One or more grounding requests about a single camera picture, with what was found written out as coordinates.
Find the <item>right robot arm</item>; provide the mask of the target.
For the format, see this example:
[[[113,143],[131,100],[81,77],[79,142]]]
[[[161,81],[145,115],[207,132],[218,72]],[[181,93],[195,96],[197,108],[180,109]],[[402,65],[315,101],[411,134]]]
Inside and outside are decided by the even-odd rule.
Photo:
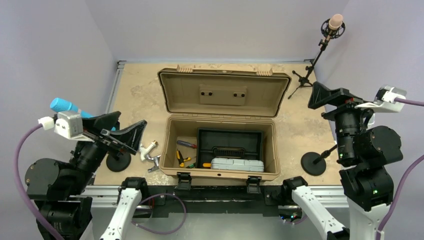
[[[394,182],[385,166],[403,159],[401,138],[384,125],[368,123],[375,113],[399,113],[406,99],[403,89],[384,85],[373,101],[365,101],[348,89],[329,89],[320,82],[312,86],[310,109],[324,105],[334,110],[322,117],[335,123],[339,172],[349,206],[346,227],[336,220],[313,194],[301,176],[285,179],[281,185],[282,204],[298,205],[312,221],[321,240],[374,240],[378,225],[394,203]]]

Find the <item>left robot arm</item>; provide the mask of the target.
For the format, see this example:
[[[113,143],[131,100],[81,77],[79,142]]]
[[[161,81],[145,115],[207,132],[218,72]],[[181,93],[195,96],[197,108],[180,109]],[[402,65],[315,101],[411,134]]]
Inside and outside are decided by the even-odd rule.
[[[77,240],[92,220],[91,197],[81,193],[102,161],[112,172],[131,163],[141,143],[147,121],[120,128],[119,111],[94,117],[66,110],[41,120],[42,126],[68,140],[76,141],[68,162],[41,158],[25,173],[26,194],[45,223],[37,221],[45,240]]]

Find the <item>blue microphone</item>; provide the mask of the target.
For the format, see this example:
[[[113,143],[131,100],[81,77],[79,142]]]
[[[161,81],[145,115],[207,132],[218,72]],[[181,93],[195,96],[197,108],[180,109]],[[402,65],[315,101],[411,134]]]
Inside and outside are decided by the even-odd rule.
[[[56,113],[59,112],[65,112],[65,111],[72,111],[80,113],[82,118],[96,118],[97,116],[94,116],[84,110],[81,110],[78,106],[73,104],[70,101],[67,101],[63,98],[55,98],[50,103],[50,109],[53,110]]]

